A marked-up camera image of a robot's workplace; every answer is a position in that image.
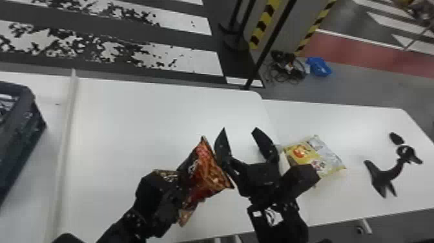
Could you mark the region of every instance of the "yellow snack bag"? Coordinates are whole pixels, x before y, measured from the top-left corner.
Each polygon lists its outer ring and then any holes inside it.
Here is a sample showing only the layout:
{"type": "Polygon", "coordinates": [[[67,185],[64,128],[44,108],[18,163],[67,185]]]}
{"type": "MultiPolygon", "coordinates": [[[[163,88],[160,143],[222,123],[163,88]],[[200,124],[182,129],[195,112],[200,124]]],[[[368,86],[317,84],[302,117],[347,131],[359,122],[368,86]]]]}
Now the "yellow snack bag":
{"type": "Polygon", "coordinates": [[[320,178],[346,169],[342,160],[317,136],[284,148],[291,166],[311,164],[320,178]]]}

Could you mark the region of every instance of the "plastic crate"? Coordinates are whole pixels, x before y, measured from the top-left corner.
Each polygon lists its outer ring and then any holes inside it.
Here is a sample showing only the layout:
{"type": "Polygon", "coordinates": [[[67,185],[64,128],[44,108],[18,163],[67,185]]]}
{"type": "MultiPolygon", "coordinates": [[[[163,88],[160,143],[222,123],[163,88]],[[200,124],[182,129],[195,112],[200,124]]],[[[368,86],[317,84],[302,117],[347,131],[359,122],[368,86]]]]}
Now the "plastic crate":
{"type": "Polygon", "coordinates": [[[0,81],[0,206],[45,127],[32,91],[0,81]]]}

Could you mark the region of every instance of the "chip bag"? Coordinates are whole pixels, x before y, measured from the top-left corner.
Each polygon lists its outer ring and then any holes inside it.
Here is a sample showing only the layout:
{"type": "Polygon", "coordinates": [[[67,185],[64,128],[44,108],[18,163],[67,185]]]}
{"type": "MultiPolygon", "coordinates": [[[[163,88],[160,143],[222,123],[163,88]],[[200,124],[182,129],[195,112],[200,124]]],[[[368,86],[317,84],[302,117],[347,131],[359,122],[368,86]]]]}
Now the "chip bag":
{"type": "Polygon", "coordinates": [[[342,160],[317,135],[285,147],[284,151],[291,166],[311,164],[320,178],[346,169],[342,160]]]}
{"type": "Polygon", "coordinates": [[[180,210],[178,223],[181,227],[188,222],[199,202],[226,188],[234,188],[226,173],[217,165],[216,157],[204,136],[177,171],[186,175],[187,186],[191,189],[180,210]]]}

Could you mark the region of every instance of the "red floor stripe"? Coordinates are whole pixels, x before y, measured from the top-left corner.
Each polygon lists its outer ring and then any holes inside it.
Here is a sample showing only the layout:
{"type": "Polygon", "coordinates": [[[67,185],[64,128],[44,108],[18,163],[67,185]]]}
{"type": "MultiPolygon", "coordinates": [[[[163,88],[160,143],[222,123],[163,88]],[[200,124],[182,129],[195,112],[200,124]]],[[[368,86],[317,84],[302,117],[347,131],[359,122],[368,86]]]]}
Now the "red floor stripe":
{"type": "Polygon", "coordinates": [[[324,33],[315,33],[302,55],[319,56],[333,63],[434,78],[434,56],[324,33]]]}

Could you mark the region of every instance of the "white floor marking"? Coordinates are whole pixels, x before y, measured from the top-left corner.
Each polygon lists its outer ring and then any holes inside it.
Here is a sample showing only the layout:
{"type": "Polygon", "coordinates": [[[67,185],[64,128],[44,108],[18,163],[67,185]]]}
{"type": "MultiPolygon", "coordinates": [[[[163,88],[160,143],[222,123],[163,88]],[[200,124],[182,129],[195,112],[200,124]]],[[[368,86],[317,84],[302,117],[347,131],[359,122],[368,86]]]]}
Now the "white floor marking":
{"type": "Polygon", "coordinates": [[[203,5],[202,0],[175,0],[175,1],[181,1],[181,2],[186,2],[186,3],[192,3],[194,5],[203,5]]]}
{"type": "Polygon", "coordinates": [[[215,52],[157,43],[134,43],[91,34],[81,36],[68,30],[60,30],[62,34],[68,34],[67,37],[60,38],[58,34],[49,32],[49,28],[35,29],[31,24],[0,20],[0,52],[20,51],[33,56],[85,58],[86,61],[100,63],[129,63],[138,68],[223,76],[220,60],[215,52]]]}
{"type": "MultiPolygon", "coordinates": [[[[389,17],[381,16],[370,12],[368,12],[367,14],[369,14],[380,25],[384,25],[390,28],[396,28],[398,30],[411,32],[414,34],[420,34],[424,30],[424,27],[418,25],[409,24],[403,21],[391,19],[389,17]]],[[[424,35],[428,37],[434,37],[434,34],[431,31],[427,31],[424,35]]]]}
{"type": "MultiPolygon", "coordinates": [[[[33,2],[32,0],[9,0],[13,2],[23,3],[26,5],[37,5],[47,7],[47,3],[33,2]]],[[[174,30],[181,30],[186,32],[211,35],[211,28],[209,26],[208,19],[206,17],[193,16],[189,14],[183,14],[179,12],[173,12],[169,10],[153,8],[145,5],[137,5],[133,3],[117,1],[117,0],[77,0],[80,4],[77,10],[73,12],[80,12],[86,9],[88,14],[93,16],[101,16],[101,13],[106,12],[108,7],[116,6],[114,15],[111,17],[121,19],[121,9],[133,9],[136,12],[136,17],[140,18],[140,14],[144,14],[142,17],[144,22],[148,21],[154,24],[159,24],[163,28],[171,28],[174,30]]],[[[69,2],[65,2],[59,7],[59,9],[67,10],[69,2]]]]}
{"type": "MultiPolygon", "coordinates": [[[[404,36],[398,36],[398,35],[392,35],[392,36],[405,47],[412,41],[412,39],[406,38],[404,36]]],[[[415,52],[434,55],[434,45],[423,41],[414,42],[414,44],[412,44],[409,50],[414,50],[415,52]]]]}
{"type": "Polygon", "coordinates": [[[378,45],[381,47],[389,47],[389,48],[402,50],[402,47],[399,47],[396,45],[390,45],[390,44],[386,44],[386,43],[382,43],[382,42],[378,42],[378,41],[370,41],[368,39],[359,38],[359,37],[355,37],[355,36],[349,36],[349,35],[345,35],[345,34],[340,34],[340,33],[332,32],[332,31],[328,31],[328,30],[322,30],[320,28],[317,29],[316,31],[319,33],[329,34],[331,36],[338,36],[338,37],[342,37],[342,38],[346,38],[346,39],[352,39],[354,41],[361,41],[361,42],[369,43],[372,45],[378,45]]]}
{"type": "Polygon", "coordinates": [[[378,2],[370,1],[370,0],[353,0],[358,5],[367,6],[370,8],[375,8],[377,10],[387,12],[389,14],[395,14],[397,16],[406,17],[409,19],[413,19],[409,14],[407,14],[405,11],[395,8],[392,6],[384,5],[378,2]]]}
{"type": "MultiPolygon", "coordinates": [[[[234,78],[234,77],[226,77],[226,82],[231,85],[245,85],[247,82],[247,78],[234,78]]],[[[253,80],[253,87],[263,87],[262,82],[258,79],[253,80]]]]}

